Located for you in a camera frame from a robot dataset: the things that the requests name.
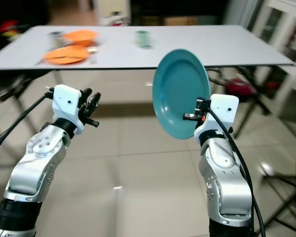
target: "blue plate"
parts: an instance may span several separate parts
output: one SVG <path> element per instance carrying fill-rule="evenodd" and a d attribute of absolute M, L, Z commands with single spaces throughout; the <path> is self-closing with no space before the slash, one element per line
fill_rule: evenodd
<path fill-rule="evenodd" d="M 183 113 L 195 113 L 196 99 L 211 95 L 205 68 L 184 49 L 168 53 L 154 74 L 152 102 L 163 129 L 177 139 L 193 136 L 196 122 L 183 120 Z"/>

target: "tiled floor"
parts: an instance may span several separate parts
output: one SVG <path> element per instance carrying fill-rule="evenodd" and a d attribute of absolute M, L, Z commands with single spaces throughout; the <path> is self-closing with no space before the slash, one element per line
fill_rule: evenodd
<path fill-rule="evenodd" d="M 125 97 L 117 89 L 101 87 L 99 80 L 111 80 L 119 87 L 115 82 L 121 73 L 131 74 L 66 72 L 63 76 L 66 84 L 76 88 L 89 86 L 99 90 L 105 104 L 114 96 L 121 100 Z M 149 71 L 140 73 L 141 78 L 153 75 Z M 45 85 L 54 84 L 52 75 L 47 74 L 31 85 L 22 100 L 29 106 L 43 94 Z M 192 139 L 170 137 L 147 104 L 130 107 L 103 104 L 94 114 L 100 126 L 96 129 L 87 126 L 82 135 L 76 136 L 57 168 L 37 221 L 37 236 L 208 236 L 206 189 L 198 171 L 199 146 Z M 239 106 L 235 127 L 246 106 Z M 0 132 L 16 117 L 13 101 L 1 104 Z M 51 121 L 51 101 L 36 108 L 31 118 L 37 128 Z M 0 149 L 0 165 L 14 164 L 16 158 L 6 148 L 10 147 L 13 155 L 20 157 L 30 136 L 31 132 L 21 123 Z M 264 117 L 256 109 L 236 143 L 250 169 L 256 198 L 266 219 L 281 200 L 261 182 L 258 165 L 268 162 L 280 172 L 294 173 L 296 139 L 278 119 Z M 0 199 L 10 172 L 10 167 L 0 169 Z M 278 183 L 276 186 L 287 198 L 291 190 Z M 295 223 L 289 214 L 283 218 Z M 296 233 L 275 224 L 267 236 L 296 237 Z"/>

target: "red object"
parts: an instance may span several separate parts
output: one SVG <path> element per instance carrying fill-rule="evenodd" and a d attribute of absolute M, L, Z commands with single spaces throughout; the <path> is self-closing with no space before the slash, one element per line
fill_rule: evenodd
<path fill-rule="evenodd" d="M 252 86 L 239 78 L 232 79 L 228 82 L 226 84 L 226 91 L 228 94 L 235 96 L 253 96 L 255 94 Z"/>
<path fill-rule="evenodd" d="M 12 26 L 16 26 L 18 24 L 15 20 L 6 20 L 0 25 L 0 33 L 4 33 L 10 30 Z"/>

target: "orange plate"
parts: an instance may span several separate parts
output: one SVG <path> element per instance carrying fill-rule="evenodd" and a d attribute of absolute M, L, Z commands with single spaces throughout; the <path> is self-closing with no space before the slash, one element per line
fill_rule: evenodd
<path fill-rule="evenodd" d="M 64 37 L 73 42 L 92 41 L 98 34 L 93 31 L 79 30 L 64 34 Z"/>
<path fill-rule="evenodd" d="M 44 60 L 52 64 L 69 64 L 85 60 L 89 56 L 85 47 L 70 45 L 48 52 Z"/>

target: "table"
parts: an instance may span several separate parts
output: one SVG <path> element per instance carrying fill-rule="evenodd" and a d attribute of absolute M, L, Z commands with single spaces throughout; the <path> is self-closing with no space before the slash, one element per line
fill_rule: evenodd
<path fill-rule="evenodd" d="M 88 60 L 72 65 L 40 63 L 50 49 L 48 33 L 87 29 L 99 33 L 96 39 L 97 63 Z M 151 35 L 151 48 L 136 45 L 137 30 Z M 0 51 L 0 70 L 112 70 L 156 69 L 161 59 L 171 50 L 183 48 L 194 53 L 205 67 L 250 67 L 294 65 L 273 47 L 258 39 L 241 26 L 160 26 L 160 27 L 80 27 L 36 26 Z M 58 83 L 60 75 L 55 74 Z M 244 75 L 254 87 L 251 75 Z M 259 100 L 260 90 L 244 118 Z M 236 132 L 239 135 L 246 119 Z"/>

